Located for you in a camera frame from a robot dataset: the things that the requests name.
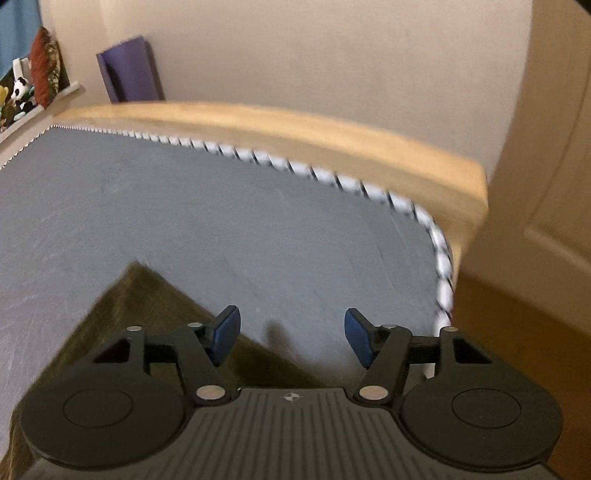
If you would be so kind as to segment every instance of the gray mattress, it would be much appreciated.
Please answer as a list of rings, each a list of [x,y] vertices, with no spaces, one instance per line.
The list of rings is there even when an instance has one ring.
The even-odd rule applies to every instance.
[[[52,128],[0,172],[0,432],[134,260],[213,313],[238,305],[243,333],[332,385],[363,374],[347,308],[418,335],[448,321],[447,246],[423,210],[297,163],[112,133]]]

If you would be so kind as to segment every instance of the metal rivet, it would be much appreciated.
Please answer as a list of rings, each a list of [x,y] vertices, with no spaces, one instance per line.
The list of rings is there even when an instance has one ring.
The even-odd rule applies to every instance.
[[[219,385],[204,385],[196,393],[202,400],[219,400],[226,394],[226,390]]]
[[[383,400],[388,396],[388,390],[379,385],[367,385],[359,390],[359,396],[365,400]]]

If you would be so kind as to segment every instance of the ridged black surface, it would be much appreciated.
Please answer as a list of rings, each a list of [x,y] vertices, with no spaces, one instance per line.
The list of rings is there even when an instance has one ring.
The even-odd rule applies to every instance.
[[[291,394],[299,395],[294,401]],[[24,480],[551,480],[543,466],[473,473],[417,450],[389,412],[351,403],[339,388],[243,389],[223,407],[198,410],[169,447],[105,472],[68,471],[41,460]]]

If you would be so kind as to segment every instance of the door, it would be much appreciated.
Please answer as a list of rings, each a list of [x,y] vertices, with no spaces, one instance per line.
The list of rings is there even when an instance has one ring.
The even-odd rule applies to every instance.
[[[463,268],[591,333],[591,15],[534,0],[528,63]]]

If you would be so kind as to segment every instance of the purple yoga mat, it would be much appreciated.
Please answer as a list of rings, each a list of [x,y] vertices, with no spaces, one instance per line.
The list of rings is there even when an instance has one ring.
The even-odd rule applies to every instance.
[[[143,37],[121,42],[96,58],[111,103],[160,100]]]

